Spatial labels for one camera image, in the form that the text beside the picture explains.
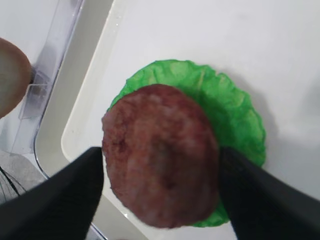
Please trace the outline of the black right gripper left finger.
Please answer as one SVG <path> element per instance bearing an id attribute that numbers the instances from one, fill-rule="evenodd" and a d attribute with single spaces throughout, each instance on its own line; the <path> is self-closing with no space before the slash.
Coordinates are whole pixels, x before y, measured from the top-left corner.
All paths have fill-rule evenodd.
<path id="1" fill-rule="evenodd" d="M 100 147 L 0 207 L 2 240 L 84 240 L 104 185 Z"/>

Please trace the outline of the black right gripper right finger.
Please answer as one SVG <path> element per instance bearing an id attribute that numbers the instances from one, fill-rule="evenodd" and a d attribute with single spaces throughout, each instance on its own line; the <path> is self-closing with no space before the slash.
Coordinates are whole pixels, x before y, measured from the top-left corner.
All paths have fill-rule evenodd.
<path id="1" fill-rule="evenodd" d="M 239 240 L 318 240 L 320 202 L 221 147 L 219 194 Z"/>

